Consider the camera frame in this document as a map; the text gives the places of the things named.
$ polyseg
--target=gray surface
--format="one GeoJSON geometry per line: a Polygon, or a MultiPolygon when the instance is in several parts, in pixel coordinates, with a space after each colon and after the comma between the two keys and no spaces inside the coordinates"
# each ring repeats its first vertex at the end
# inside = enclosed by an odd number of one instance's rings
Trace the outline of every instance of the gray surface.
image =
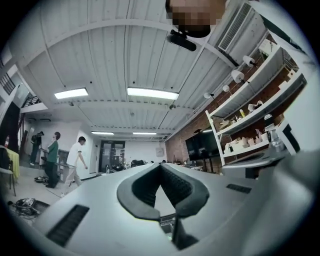
{"type": "Polygon", "coordinates": [[[79,204],[90,210],[66,245],[74,253],[88,256],[105,256],[106,253],[112,256],[150,256],[177,252],[158,222],[134,218],[118,202],[116,193],[119,184],[152,165],[137,166],[88,180],[39,216],[34,227],[47,234],[74,205],[79,204]]]}
{"type": "Polygon", "coordinates": [[[186,233],[199,239],[182,251],[167,239],[157,222],[135,219],[118,203],[116,188],[122,180],[150,164],[89,180],[46,210],[34,227],[45,235],[80,204],[90,210],[66,249],[81,255],[270,255],[309,212],[320,181],[319,159],[320,151],[286,157],[264,171],[258,181],[167,164],[203,182],[210,193],[196,216],[182,219],[186,233]],[[230,183],[253,188],[242,194],[226,188],[230,183]]]}
{"type": "Polygon", "coordinates": [[[243,205],[247,198],[248,194],[226,188],[227,185],[237,184],[254,188],[257,183],[254,179],[232,178],[194,171],[171,163],[168,165],[201,181],[209,191],[209,199],[198,214],[182,220],[186,233],[198,240],[223,225],[243,205]]]}
{"type": "Polygon", "coordinates": [[[231,163],[228,163],[222,167],[222,174],[228,177],[234,178],[245,178],[246,177],[246,168],[257,168],[257,167],[264,167],[272,164],[279,159],[284,157],[290,156],[288,150],[283,150],[282,152],[276,152],[273,147],[269,147],[266,150],[248,155],[241,159],[235,160],[231,163]],[[262,155],[259,158],[243,161],[246,158],[255,155],[262,155]]]}

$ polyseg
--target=white ceiling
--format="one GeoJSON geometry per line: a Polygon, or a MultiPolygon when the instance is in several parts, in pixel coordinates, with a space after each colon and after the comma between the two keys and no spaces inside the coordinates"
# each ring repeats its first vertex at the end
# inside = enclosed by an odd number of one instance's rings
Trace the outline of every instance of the white ceiling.
{"type": "MultiPolygon", "coordinates": [[[[81,120],[92,130],[113,130],[119,137],[133,131],[173,133],[204,102],[203,94],[230,75],[232,63],[210,42],[217,41],[241,2],[232,1],[211,38],[191,38],[197,50],[190,52],[166,41],[172,25],[165,0],[42,1],[9,42],[12,55],[19,56],[21,75],[49,108],[29,116],[81,120]],[[180,96],[176,101],[128,96],[129,86],[180,96]],[[74,99],[74,106],[54,96],[83,87],[89,96],[74,99]],[[170,104],[177,108],[169,110],[170,104]]],[[[259,30],[260,23],[253,18],[246,27],[255,24],[259,30]]],[[[250,53],[260,35],[255,33],[241,56],[250,53]]]]}

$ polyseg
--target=black monitor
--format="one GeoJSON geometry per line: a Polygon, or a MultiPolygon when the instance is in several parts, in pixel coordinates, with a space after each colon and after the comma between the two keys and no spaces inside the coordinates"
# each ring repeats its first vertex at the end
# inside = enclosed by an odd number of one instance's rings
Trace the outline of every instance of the black monitor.
{"type": "Polygon", "coordinates": [[[219,156],[217,141],[211,128],[185,141],[191,161],[219,156]]]}

